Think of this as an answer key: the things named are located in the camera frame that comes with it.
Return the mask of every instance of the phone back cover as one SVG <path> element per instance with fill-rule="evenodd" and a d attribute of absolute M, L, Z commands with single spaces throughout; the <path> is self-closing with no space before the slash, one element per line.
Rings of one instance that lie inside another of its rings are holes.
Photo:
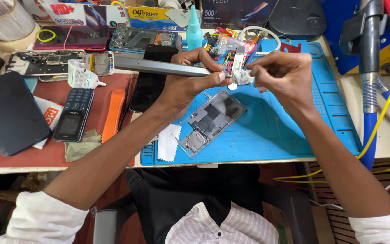
<path fill-rule="evenodd" d="M 0 152 L 12 156 L 51 135 L 23 77 L 18 72 L 0 76 Z"/>

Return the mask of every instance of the orange pry tool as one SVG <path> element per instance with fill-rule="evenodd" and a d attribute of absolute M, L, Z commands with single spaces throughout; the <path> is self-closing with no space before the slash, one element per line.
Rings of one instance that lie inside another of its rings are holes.
<path fill-rule="evenodd" d="M 108 116 L 106 118 L 105 127 L 103 128 L 102 143 L 109 140 L 116 134 L 120 120 L 121 109 L 125 98 L 125 89 L 114 89 L 112 91 Z"/>

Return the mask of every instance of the blue silicone repair mat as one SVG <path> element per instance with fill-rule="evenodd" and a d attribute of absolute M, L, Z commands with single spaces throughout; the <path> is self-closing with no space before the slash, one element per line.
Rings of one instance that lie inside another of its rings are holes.
<path fill-rule="evenodd" d="M 344 145 L 354 155 L 362 150 L 362 144 L 338 89 L 332 71 L 324 56 L 322 47 L 316 42 L 292 40 L 295 48 L 302 53 L 312 55 L 312 95 L 320 115 Z M 263 51 L 273 50 L 275 40 L 265 40 Z M 221 88 L 205 90 L 210 96 Z M 204 146 L 195 157 L 190 158 L 186 152 L 177 147 L 173 162 L 157 159 L 156 141 L 141 151 L 142 165 L 193 164 L 230 161 L 258 161 L 268 159 L 313 157 L 311 148 L 296 123 L 284 112 L 276 97 L 271 92 L 260 94 L 251 85 L 238 86 L 234 91 L 225 89 L 239 100 L 247 112 L 225 129 L 211 144 Z M 208 100 L 203 92 L 195 97 L 183 118 L 189 116 Z M 189 123 L 175 121 L 181 125 L 180 138 L 184 138 L 193 128 Z"/>

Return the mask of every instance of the black pants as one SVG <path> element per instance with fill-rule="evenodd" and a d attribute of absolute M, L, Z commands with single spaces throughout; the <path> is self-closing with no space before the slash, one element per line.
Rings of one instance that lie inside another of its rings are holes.
<path fill-rule="evenodd" d="M 257 164 L 226 164 L 218 169 L 127 169 L 147 243 L 165 243 L 171 227 L 199 202 L 217 225 L 230 212 L 231 202 L 263 215 L 260 169 Z"/>

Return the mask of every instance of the person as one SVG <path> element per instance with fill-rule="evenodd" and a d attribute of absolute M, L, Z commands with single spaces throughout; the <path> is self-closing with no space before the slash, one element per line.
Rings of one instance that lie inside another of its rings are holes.
<path fill-rule="evenodd" d="M 205 89 L 231 84 L 224 67 L 203 48 L 172 58 L 202 62 L 204 78 L 169 75 L 157 101 L 133 123 L 74 162 L 43 192 L 20 193 L 0 244 L 74 241 L 88 209 L 126 169 L 135 155 L 166 126 L 183 116 Z M 390 244 L 390 195 L 325 124 L 312 100 L 311 56 L 271 52 L 246 67 L 260 92 L 271 91 L 299 125 L 335 196 L 362 244 Z M 259 169 L 126 170 L 146 242 L 277 244 L 278 233 L 262 217 Z"/>

